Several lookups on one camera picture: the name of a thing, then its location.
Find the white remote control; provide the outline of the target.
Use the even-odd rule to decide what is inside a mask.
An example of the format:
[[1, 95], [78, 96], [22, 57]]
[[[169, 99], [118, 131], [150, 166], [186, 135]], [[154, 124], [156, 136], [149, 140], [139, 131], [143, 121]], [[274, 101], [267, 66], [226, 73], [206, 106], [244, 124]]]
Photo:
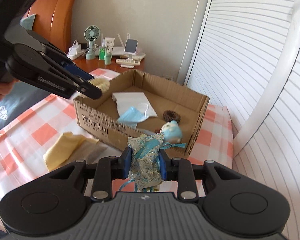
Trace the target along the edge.
[[136, 61], [134, 59], [116, 59], [117, 64], [126, 64], [126, 65], [132, 65], [132, 66], [139, 66], [140, 61]]

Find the green small box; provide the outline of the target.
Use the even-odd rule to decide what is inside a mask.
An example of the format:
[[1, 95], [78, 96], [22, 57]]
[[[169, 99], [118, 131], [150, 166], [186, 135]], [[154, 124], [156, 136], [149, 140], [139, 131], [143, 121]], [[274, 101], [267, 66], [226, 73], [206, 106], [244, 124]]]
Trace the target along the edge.
[[103, 47], [99, 48], [99, 55], [98, 55], [98, 59], [99, 60], [104, 60], [104, 56], [105, 56], [105, 49]]

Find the blue plush toy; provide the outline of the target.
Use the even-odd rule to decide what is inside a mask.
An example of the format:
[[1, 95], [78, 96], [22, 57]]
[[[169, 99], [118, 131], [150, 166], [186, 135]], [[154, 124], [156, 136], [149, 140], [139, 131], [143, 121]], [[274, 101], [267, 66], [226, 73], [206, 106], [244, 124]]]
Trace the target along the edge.
[[186, 144], [182, 143], [183, 133], [175, 120], [167, 122], [160, 129], [160, 133], [164, 135], [162, 149], [166, 150], [173, 147], [185, 148]]

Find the white power strip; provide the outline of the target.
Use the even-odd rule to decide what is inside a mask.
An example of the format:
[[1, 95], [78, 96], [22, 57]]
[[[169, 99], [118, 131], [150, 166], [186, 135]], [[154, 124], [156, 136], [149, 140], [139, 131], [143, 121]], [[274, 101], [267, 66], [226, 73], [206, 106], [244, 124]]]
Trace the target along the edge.
[[71, 48], [69, 48], [67, 57], [71, 60], [75, 60], [84, 54], [85, 54], [85, 51], [81, 48], [81, 45], [75, 44]]

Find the brown knitted scrunchie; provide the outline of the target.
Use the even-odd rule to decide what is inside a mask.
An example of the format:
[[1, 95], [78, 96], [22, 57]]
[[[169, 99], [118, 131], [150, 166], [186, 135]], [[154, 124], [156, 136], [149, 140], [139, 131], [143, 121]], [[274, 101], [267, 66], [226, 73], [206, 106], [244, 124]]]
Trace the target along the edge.
[[176, 121], [177, 123], [179, 123], [181, 120], [181, 116], [177, 112], [172, 110], [164, 111], [162, 117], [166, 122]]

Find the blue face mask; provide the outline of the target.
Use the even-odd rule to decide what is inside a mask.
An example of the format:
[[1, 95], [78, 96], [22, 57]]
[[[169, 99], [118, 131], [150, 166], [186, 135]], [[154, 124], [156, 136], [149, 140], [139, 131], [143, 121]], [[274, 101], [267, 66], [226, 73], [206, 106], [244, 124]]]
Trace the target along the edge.
[[138, 110], [134, 106], [130, 107], [123, 113], [118, 119], [117, 122], [127, 125], [131, 128], [136, 128], [137, 125], [149, 118], [148, 110], [149, 105], [142, 103], [141, 110]]

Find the grey bed sheet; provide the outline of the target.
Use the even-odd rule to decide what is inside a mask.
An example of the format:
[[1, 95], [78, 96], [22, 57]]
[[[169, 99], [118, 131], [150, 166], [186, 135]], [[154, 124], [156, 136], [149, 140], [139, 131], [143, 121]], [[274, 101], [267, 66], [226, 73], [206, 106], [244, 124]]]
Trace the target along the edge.
[[49, 92], [24, 82], [15, 83], [12, 91], [0, 101], [0, 130], [48, 95]]

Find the cardboard box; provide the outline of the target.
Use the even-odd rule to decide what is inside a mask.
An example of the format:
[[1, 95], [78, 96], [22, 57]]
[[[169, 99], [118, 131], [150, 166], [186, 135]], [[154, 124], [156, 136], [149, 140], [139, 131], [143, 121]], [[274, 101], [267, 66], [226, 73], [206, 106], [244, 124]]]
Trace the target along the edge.
[[[209, 97], [163, 77], [139, 70], [129, 70], [110, 81], [109, 90], [99, 99], [77, 96], [74, 107], [78, 125], [103, 143], [123, 150], [128, 137], [154, 132], [165, 124], [165, 111], [180, 115], [178, 123], [184, 148], [173, 147], [170, 157], [187, 158], [197, 140]], [[145, 120], [132, 128], [118, 118], [134, 107]]]

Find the wooden nightstand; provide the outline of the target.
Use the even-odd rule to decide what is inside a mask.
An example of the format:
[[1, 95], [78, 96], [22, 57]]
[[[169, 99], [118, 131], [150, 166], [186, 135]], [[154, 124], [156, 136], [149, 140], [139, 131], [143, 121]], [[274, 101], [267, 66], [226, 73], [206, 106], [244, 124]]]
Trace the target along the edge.
[[74, 60], [74, 63], [83, 71], [96, 76], [104, 77], [106, 79], [119, 79], [134, 82], [135, 79], [142, 79], [144, 76], [145, 60], [142, 60], [139, 66], [133, 69], [121, 67], [116, 63], [116, 57], [112, 57], [110, 65], [106, 65], [103, 60], [95, 58], [93, 60], [86, 60], [85, 56]]

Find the blue patterned sachet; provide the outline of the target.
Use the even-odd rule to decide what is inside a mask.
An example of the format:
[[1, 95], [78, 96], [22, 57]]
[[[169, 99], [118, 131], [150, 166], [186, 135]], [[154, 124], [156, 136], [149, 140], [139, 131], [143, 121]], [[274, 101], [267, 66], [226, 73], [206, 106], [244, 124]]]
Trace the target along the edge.
[[128, 184], [134, 183], [135, 192], [159, 191], [164, 181], [160, 173], [159, 151], [171, 147], [170, 143], [164, 142], [164, 133], [129, 137], [127, 144], [132, 149], [129, 180], [119, 190], [122, 191]]

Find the wooden headboard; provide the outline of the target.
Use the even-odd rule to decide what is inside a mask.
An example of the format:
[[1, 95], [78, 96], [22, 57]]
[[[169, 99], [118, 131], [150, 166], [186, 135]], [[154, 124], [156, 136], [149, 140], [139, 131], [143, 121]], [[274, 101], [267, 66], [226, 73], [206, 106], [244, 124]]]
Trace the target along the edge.
[[32, 30], [63, 52], [71, 46], [72, 7], [75, 0], [36, 0], [24, 17], [35, 16]]

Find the yellow cleaning cloth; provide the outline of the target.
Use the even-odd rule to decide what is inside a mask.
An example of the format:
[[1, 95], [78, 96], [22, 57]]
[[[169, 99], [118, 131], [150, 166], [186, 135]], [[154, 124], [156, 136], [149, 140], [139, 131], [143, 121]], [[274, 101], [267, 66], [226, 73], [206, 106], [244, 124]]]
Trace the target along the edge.
[[61, 134], [57, 141], [43, 155], [48, 171], [59, 168], [85, 142], [95, 146], [99, 140], [87, 138], [82, 134], [73, 134], [72, 132]]

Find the green desk fan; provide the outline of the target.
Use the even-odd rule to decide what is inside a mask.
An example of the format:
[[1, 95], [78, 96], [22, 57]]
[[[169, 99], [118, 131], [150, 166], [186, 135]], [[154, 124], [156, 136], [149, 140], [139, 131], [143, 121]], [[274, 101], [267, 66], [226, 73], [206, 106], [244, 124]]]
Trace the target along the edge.
[[93, 60], [96, 57], [95, 42], [99, 39], [100, 35], [100, 28], [96, 25], [90, 25], [85, 29], [84, 37], [88, 41], [87, 53], [85, 56], [86, 60]]

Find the cream knitted scrunchie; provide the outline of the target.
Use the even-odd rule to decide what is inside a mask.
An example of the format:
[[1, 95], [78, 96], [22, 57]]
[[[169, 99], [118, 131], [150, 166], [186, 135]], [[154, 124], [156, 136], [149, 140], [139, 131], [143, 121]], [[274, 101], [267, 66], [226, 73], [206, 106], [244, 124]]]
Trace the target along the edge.
[[105, 93], [110, 89], [110, 81], [102, 77], [95, 77], [88, 80], [88, 82], [99, 88], [102, 93]]

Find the white towel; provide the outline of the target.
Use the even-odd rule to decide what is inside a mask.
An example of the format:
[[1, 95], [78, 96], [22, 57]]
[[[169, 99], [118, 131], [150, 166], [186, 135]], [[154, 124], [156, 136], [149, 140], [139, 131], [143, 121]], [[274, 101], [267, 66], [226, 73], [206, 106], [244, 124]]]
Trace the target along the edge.
[[121, 116], [127, 109], [134, 106], [138, 110], [141, 110], [141, 104], [146, 103], [149, 105], [148, 115], [150, 117], [157, 117], [157, 113], [151, 106], [150, 101], [147, 99], [143, 92], [117, 92], [112, 93], [111, 98], [116, 102], [117, 112]]

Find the green tube bottle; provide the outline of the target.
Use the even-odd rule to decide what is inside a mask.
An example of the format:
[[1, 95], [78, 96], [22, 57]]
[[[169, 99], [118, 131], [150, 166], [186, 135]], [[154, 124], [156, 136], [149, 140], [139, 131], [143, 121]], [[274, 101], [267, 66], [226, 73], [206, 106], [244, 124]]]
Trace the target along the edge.
[[110, 65], [111, 64], [111, 58], [112, 58], [112, 50], [111, 48], [107, 48], [104, 50], [104, 64]]

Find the white cosmetic tube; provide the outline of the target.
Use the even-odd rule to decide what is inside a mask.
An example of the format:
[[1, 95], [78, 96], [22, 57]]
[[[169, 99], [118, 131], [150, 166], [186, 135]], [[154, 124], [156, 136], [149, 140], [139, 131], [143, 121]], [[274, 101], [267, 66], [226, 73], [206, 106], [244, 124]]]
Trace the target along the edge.
[[105, 37], [103, 41], [104, 41], [105, 53], [107, 53], [107, 54], [112, 53], [113, 48], [114, 48], [115, 38]]

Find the white louvered closet door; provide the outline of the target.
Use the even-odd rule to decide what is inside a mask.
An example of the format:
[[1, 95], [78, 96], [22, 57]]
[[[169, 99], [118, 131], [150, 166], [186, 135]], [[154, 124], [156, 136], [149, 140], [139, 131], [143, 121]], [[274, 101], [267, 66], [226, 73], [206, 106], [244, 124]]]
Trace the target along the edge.
[[185, 84], [228, 109], [233, 169], [287, 198], [300, 239], [300, 0], [208, 0]]

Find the blue yellow pillow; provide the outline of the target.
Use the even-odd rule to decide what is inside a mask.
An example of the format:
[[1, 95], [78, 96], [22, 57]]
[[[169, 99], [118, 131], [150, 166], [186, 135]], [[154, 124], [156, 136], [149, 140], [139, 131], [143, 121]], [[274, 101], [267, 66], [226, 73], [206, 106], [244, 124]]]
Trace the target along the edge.
[[32, 14], [30, 16], [27, 16], [26, 18], [22, 18], [19, 24], [26, 30], [32, 30], [35, 19], [36, 19], [36, 14]]

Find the grey mesh pouch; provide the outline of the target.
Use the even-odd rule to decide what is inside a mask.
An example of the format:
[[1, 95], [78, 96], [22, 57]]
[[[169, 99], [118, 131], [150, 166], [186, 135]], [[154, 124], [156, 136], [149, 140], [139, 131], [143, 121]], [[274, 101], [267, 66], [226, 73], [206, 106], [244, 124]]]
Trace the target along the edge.
[[62, 163], [62, 165], [66, 165], [76, 160], [85, 160], [87, 164], [96, 163], [107, 148], [108, 146], [101, 142], [84, 141], [74, 150], [69, 159]]

